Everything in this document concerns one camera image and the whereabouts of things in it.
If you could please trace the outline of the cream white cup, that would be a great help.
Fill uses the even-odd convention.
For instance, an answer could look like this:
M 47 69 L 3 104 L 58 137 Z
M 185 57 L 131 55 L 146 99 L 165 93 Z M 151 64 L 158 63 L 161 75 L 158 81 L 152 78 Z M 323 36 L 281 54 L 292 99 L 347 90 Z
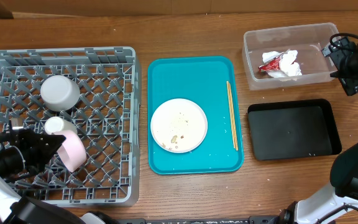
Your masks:
M 78 133 L 76 126 L 66 121 L 58 116 L 54 116 L 46 120 L 44 125 L 44 130 L 47 134 L 52 134 L 59 131 L 73 131 L 74 133 Z

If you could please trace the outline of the pink shallow bowl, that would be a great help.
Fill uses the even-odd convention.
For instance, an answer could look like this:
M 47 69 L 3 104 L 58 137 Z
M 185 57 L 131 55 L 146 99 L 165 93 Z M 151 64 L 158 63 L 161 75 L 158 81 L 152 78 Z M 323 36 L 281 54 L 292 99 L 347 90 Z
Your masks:
M 71 130 L 58 131 L 52 134 L 65 137 L 62 145 L 57 150 L 57 154 L 70 172 L 76 171 L 86 161 L 86 149 L 81 139 Z

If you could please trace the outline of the grey white small bowl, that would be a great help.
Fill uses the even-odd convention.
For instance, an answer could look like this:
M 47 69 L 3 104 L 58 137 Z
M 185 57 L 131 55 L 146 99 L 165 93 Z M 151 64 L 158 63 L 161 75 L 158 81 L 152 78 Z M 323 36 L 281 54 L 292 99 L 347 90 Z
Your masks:
M 41 85 L 41 98 L 52 111 L 66 111 L 74 107 L 80 98 L 80 88 L 71 79 L 53 75 Z

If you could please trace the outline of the white napkin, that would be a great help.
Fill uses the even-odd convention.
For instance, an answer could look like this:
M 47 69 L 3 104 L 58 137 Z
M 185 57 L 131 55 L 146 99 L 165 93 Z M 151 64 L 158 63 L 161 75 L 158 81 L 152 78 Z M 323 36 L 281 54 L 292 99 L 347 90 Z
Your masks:
M 284 78 L 284 77 L 296 77 L 301 76 L 302 72 L 300 69 L 300 64 L 296 61 L 298 51 L 297 50 L 287 50 L 284 52 L 271 51 L 262 54 L 262 62 L 265 64 L 272 58 L 281 55 L 282 59 L 280 62 L 280 71 L 274 72 L 269 71 L 265 72 L 272 78 Z

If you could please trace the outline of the red snack wrapper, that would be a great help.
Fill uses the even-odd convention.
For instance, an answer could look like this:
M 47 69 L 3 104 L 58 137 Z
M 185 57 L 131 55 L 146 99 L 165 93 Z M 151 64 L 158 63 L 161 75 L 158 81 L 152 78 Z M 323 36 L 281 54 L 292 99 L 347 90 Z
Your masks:
M 281 62 L 282 56 L 278 55 L 274 58 L 272 58 L 271 60 L 269 60 L 268 62 L 266 62 L 265 64 L 259 66 L 259 71 L 260 72 L 269 72 L 269 71 L 280 71 L 280 62 Z

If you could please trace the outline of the large white plate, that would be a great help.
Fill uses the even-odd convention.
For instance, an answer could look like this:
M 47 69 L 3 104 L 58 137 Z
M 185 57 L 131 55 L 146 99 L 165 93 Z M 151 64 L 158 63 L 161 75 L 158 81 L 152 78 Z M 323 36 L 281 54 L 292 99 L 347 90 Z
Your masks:
M 162 103 L 154 111 L 150 131 L 158 146 L 180 154 L 201 145 L 208 132 L 208 120 L 196 103 L 175 98 Z

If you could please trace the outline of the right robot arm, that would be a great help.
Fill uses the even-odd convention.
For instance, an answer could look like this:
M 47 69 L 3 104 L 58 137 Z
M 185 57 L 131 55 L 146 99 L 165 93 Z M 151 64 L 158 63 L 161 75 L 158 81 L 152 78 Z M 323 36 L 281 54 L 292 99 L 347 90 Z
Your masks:
M 330 37 L 322 51 L 337 70 L 337 78 L 347 95 L 358 93 L 358 35 L 338 33 Z M 293 202 L 274 223 L 334 223 L 347 212 L 358 212 L 358 143 L 334 160 L 330 181 L 312 196 Z

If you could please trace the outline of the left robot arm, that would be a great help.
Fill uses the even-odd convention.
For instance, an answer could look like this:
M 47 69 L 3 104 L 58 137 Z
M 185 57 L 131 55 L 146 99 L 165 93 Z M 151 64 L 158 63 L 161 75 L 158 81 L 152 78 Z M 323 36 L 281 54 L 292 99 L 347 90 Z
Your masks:
M 9 183 L 35 177 L 58 155 L 68 171 L 79 168 L 86 151 L 72 130 L 39 134 L 8 123 L 0 133 L 0 223 L 112 223 L 118 221 L 101 212 L 78 217 L 64 208 L 28 196 L 20 196 Z

